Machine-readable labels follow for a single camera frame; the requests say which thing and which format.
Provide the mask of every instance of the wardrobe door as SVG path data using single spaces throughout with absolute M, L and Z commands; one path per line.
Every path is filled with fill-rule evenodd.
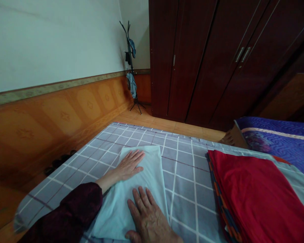
M 304 1 L 272 1 L 253 34 L 209 127 L 227 131 L 245 115 L 304 41 Z
M 168 117 L 184 122 L 217 0 L 180 0 Z
M 166 117 L 179 0 L 150 0 L 152 115 Z
M 220 1 L 186 122 L 206 127 L 268 0 Z

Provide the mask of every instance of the gray checkered sheet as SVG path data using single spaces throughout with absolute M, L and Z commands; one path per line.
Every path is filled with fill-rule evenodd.
M 157 129 L 112 123 L 23 199 L 15 215 L 15 232 L 30 228 L 57 208 L 79 184 L 94 182 L 115 168 L 123 147 L 145 145 L 160 146 L 170 225 L 185 242 L 226 242 L 205 158 L 208 150 L 273 161 L 304 204 L 304 175 L 294 166 L 276 162 L 271 155 Z M 81 242 L 113 242 L 92 237 L 94 223 L 95 220 Z

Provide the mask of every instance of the white towel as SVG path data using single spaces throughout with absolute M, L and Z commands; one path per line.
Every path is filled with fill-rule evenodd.
M 129 151 L 143 150 L 145 157 L 138 164 L 144 170 L 132 178 L 115 184 L 104 200 L 99 211 L 92 234 L 96 238 L 109 238 L 115 240 L 126 240 L 125 234 L 129 230 L 135 230 L 131 212 L 127 206 L 127 200 L 134 202 L 132 190 L 139 186 L 149 188 L 156 203 L 163 214 L 168 218 L 166 202 L 166 191 L 164 186 L 161 154 L 159 146 L 142 146 L 122 148 L 118 163 Z

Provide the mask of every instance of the red folded cloth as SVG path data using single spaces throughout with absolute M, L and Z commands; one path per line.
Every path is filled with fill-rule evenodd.
M 272 161 L 208 153 L 243 242 L 304 243 L 304 205 Z

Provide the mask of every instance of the white wall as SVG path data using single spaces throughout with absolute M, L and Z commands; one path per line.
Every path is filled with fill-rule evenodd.
M 149 0 L 119 0 L 119 5 L 126 30 L 128 20 L 131 24 L 129 37 L 134 41 L 136 49 L 136 58 L 132 58 L 133 67 L 134 69 L 149 69 Z
M 125 70 L 120 20 L 118 0 L 0 0 L 0 92 Z

